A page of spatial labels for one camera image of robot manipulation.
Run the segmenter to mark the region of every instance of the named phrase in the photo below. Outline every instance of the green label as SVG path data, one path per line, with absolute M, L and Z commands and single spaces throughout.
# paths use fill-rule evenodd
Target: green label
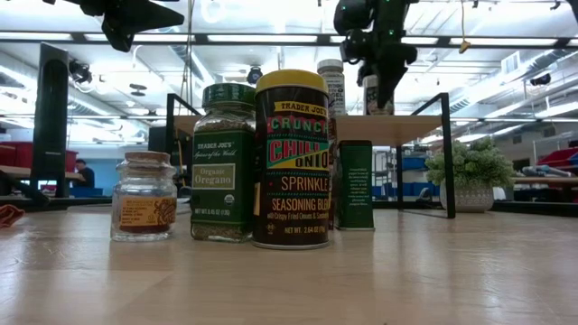
M 235 164 L 214 163 L 192 166 L 192 187 L 195 190 L 234 190 Z
M 253 214 L 253 133 L 196 132 L 191 223 L 246 225 Z
M 371 143 L 340 145 L 340 228 L 373 228 Z

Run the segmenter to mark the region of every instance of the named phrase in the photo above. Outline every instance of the red object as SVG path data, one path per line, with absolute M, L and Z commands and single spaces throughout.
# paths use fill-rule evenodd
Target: red object
M 13 147 L 14 149 L 0 149 L 0 164 L 13 167 L 33 167 L 33 143 L 31 142 L 0 142 L 0 148 Z M 74 172 L 76 155 L 78 153 L 66 151 L 66 172 Z
M 11 204 L 0 207 L 0 228 L 9 228 L 23 215 L 24 210 L 20 210 Z

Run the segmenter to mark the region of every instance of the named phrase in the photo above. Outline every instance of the seasoning jar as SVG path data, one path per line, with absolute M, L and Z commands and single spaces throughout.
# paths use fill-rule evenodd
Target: seasoning jar
M 116 241 L 154 241 L 171 236 L 176 217 L 175 173 L 167 153 L 125 153 L 117 166 L 110 237 Z
M 191 235 L 240 243 L 250 238 L 254 199 L 255 91 L 215 84 L 194 128 Z

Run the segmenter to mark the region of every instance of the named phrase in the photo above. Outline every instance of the metal rod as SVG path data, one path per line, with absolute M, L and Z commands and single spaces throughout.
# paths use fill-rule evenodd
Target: metal rod
M 453 183 L 452 129 L 450 125 L 450 95 L 439 94 L 442 100 L 443 159 L 445 169 L 445 196 L 448 218 L 455 218 L 455 188 Z
M 404 169 L 402 157 L 402 147 L 396 147 L 396 172 L 397 172 L 397 209 L 404 209 Z

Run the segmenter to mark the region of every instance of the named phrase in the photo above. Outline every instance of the ceiling light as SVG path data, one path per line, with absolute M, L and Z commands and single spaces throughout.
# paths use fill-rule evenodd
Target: ceiling light
M 420 141 L 420 144 L 429 144 L 431 142 L 439 141 L 442 139 L 443 139 L 443 136 L 441 136 L 441 135 L 430 135 L 430 136 L 423 138 L 422 141 Z
M 0 40 L 72 41 L 65 32 L 0 32 Z
M 137 34 L 135 35 L 135 42 L 186 42 L 186 34 L 169 34 L 169 33 L 155 33 L 155 34 Z
M 568 113 L 578 109 L 578 102 L 572 102 L 568 104 L 558 105 L 555 107 L 549 107 L 541 112 L 536 114 L 536 117 L 550 117 L 550 116 L 557 116 L 560 114 Z
M 451 117 L 450 121 L 452 121 L 452 122 L 478 122 L 478 118 L 476 118 L 476 117 Z
M 486 118 L 486 122 L 519 122 L 519 123 L 532 123 L 535 122 L 535 118 Z
M 120 116 L 69 116 L 70 119 L 119 119 Z
M 401 42 L 413 45 L 431 45 L 437 43 L 437 37 L 402 37 Z
M 499 130 L 499 131 L 494 132 L 492 135 L 504 135 L 504 134 L 506 134 L 506 133 L 509 133 L 509 132 L 512 132 L 512 131 L 514 131 L 514 130 L 516 130 L 516 129 L 519 129 L 520 127 L 522 127 L 522 125 L 514 125 L 514 126 L 511 126 L 511 127 L 506 127 L 506 128 L 504 128 L 504 129 L 501 129 L 501 130 Z
M 578 118 L 547 118 L 547 119 L 543 119 L 542 122 L 549 122 L 549 123 L 565 123 L 565 122 L 577 123 L 577 122 L 578 122 Z
M 486 134 L 473 134 L 473 135 L 464 135 L 464 136 L 460 136 L 459 138 L 457 138 L 457 140 L 459 142 L 471 142 L 471 141 L 476 141 L 478 139 L 481 139 L 482 137 L 487 136 Z
M 498 116 L 504 116 L 505 114 L 508 114 L 510 112 L 515 111 L 516 109 L 520 108 L 520 105 L 518 104 L 514 104 L 514 105 L 510 105 L 508 107 L 504 107 L 501 108 L 497 111 L 493 111 L 489 114 L 487 114 L 486 116 L 484 116 L 485 118 L 492 118 L 492 117 L 498 117 Z
M 345 36 L 332 36 L 330 37 L 330 42 L 338 43 L 345 41 Z
M 106 41 L 107 36 L 105 34 L 88 33 L 84 34 L 84 38 L 87 41 Z
M 209 35 L 210 42 L 316 42 L 308 35 Z
M 127 116 L 128 119 L 144 119 L 144 120 L 157 120 L 164 119 L 165 116 Z
M 450 39 L 451 45 L 460 45 L 461 38 Z M 536 39 L 536 38 L 469 38 L 472 45 L 494 45 L 494 46 L 547 46 L 554 45 L 557 39 Z

